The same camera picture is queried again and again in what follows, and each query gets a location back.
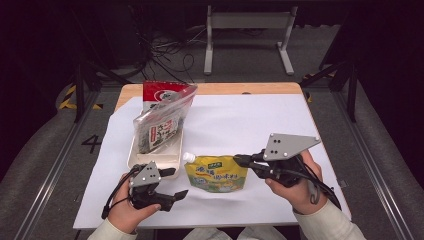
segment black cable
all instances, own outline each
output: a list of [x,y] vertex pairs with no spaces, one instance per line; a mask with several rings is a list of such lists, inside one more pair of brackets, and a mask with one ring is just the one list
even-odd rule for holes
[[319,180],[319,178],[315,178],[309,172],[307,172],[308,175],[305,175],[305,174],[302,174],[300,172],[296,172],[296,171],[293,171],[293,170],[287,170],[287,169],[281,170],[281,173],[294,175],[294,176],[301,177],[301,178],[304,178],[304,179],[311,181],[315,186],[318,186],[319,188],[321,188],[321,190],[323,190],[324,193],[327,193],[326,196],[328,197],[328,199],[337,208],[339,208],[341,210],[340,202],[339,202],[336,194],[334,193],[334,191],[330,187],[328,187],[325,183],[323,183],[321,180]]
[[110,209],[114,206],[112,205],[112,207],[110,207],[110,202],[112,201],[113,197],[115,197],[116,193],[118,192],[118,190],[122,187],[122,184],[124,184],[124,182],[131,176],[133,175],[135,172],[140,171],[139,169],[139,165],[135,165],[129,173],[127,173],[127,175],[125,175],[125,177],[123,177],[118,185],[115,187],[115,189],[113,190],[113,192],[110,194],[109,198],[106,201],[106,205],[103,207],[103,212],[102,212],[102,219],[106,219],[107,216],[109,215]]

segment person's left hand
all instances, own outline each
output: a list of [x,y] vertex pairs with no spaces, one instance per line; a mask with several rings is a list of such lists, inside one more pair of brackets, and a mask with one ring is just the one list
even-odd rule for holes
[[[127,179],[113,198],[112,205],[128,197],[129,179]],[[137,225],[160,210],[160,204],[152,204],[142,209],[135,209],[129,200],[116,204],[109,212],[108,220],[117,229],[125,233],[133,233]]]

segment sleeve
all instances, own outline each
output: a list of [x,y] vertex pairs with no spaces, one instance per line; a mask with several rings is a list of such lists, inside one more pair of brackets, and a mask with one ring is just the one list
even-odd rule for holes
[[88,237],[89,240],[135,240],[137,234],[124,233],[113,226],[106,218],[102,224]]
[[309,240],[365,239],[358,226],[352,223],[346,215],[329,200],[324,207],[314,214],[301,215],[295,213],[294,215],[303,233]]

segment metal stand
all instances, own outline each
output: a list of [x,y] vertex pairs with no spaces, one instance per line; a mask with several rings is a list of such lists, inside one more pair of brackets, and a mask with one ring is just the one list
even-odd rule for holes
[[328,84],[328,87],[331,91],[341,91],[343,86],[346,84],[347,80],[349,81],[349,90],[348,90],[348,99],[347,99],[347,112],[349,114],[350,120],[356,122],[355,120],[355,99],[356,99],[356,85],[357,85],[357,71],[355,64],[351,61],[342,62],[338,64],[331,65],[330,67],[320,71],[319,73],[313,75],[312,77],[303,80],[299,85],[304,88],[309,84],[316,82],[330,74],[334,71],[337,71],[334,75],[331,82]]
[[212,12],[211,6],[209,5],[206,20],[207,46],[204,74],[212,74],[213,28],[284,28],[284,39],[282,42],[277,42],[277,47],[287,75],[293,75],[293,67],[286,48],[293,28],[293,23],[296,18],[296,12],[297,7],[292,7],[290,12]]

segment white table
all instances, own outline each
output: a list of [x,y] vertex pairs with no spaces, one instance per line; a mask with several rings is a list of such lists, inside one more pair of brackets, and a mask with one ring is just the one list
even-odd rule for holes
[[[246,84],[235,86],[243,91]],[[253,154],[266,146],[272,132],[319,137],[300,88],[297,84],[285,86],[294,86],[298,90],[290,94],[200,95],[211,86],[199,85],[199,95],[195,97],[184,124],[182,152],[197,155]],[[96,228],[103,221],[100,215],[107,198],[122,173],[129,170],[127,159],[133,138],[132,120],[141,108],[141,97],[130,98],[111,116],[74,228]],[[310,152],[323,169],[324,182],[334,187],[343,212],[351,218],[324,144],[310,148]],[[190,186],[182,165],[177,178],[163,180],[156,190],[173,195],[185,189],[189,190],[186,198],[175,202],[170,212],[158,212],[141,222],[140,227],[160,229],[297,224],[289,203],[274,195],[264,180],[250,169],[244,189],[233,193],[213,194]]]

